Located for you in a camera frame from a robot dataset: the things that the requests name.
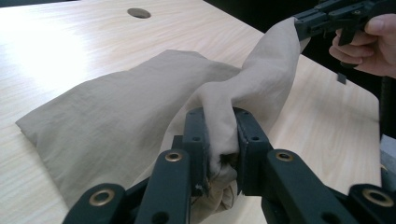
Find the human hand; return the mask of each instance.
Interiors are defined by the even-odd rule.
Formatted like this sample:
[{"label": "human hand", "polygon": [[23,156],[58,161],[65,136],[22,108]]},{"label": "human hand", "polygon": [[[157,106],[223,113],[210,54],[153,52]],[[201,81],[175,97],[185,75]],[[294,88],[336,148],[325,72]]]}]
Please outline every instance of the human hand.
[{"label": "human hand", "polygon": [[341,62],[357,64],[355,69],[362,72],[396,78],[396,14],[370,19],[364,31],[357,32],[350,44],[338,46],[338,30],[330,54]]}]

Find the wooden table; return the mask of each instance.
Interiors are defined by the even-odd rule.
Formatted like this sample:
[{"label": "wooden table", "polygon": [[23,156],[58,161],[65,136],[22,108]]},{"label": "wooden table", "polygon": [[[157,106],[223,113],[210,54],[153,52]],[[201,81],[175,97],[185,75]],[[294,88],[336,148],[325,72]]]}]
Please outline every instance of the wooden table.
[{"label": "wooden table", "polygon": [[[143,8],[149,19],[127,13]],[[0,8],[0,223],[61,223],[67,208],[15,121],[77,84],[127,70],[166,49],[241,66],[262,33],[201,0],[82,0]],[[378,101],[301,57],[269,133],[319,178],[347,193],[380,183]],[[262,223],[257,198],[206,223]]]}]

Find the cloth fold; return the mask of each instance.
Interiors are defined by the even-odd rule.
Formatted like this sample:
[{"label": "cloth fold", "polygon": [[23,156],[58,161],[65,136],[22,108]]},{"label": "cloth fold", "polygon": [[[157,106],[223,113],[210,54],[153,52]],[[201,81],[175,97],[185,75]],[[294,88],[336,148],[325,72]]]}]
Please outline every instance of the cloth fold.
[{"label": "cloth fold", "polygon": [[198,53],[167,50],[136,68],[87,81],[17,121],[36,146],[66,203],[104,182],[129,188],[150,174],[159,150],[183,134],[186,113],[203,107],[209,133],[208,196],[191,200],[191,223],[236,200],[233,106],[269,132],[285,103],[301,51],[294,18],[257,44],[242,69]]}]

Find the beige cloth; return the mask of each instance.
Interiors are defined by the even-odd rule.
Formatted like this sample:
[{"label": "beige cloth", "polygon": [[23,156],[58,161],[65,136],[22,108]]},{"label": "beige cloth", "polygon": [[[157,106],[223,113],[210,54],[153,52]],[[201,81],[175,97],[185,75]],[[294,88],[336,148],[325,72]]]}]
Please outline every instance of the beige cloth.
[{"label": "beige cloth", "polygon": [[242,69],[168,50],[130,71],[82,83],[17,124],[71,206],[94,185],[129,188],[149,175],[159,149],[169,149],[173,136],[182,134],[186,112],[202,106],[211,189],[208,197],[192,200],[191,222],[200,222],[236,199],[236,171],[220,160],[238,151],[232,107],[250,111],[269,132],[306,43],[300,46],[290,18],[267,32]]}]

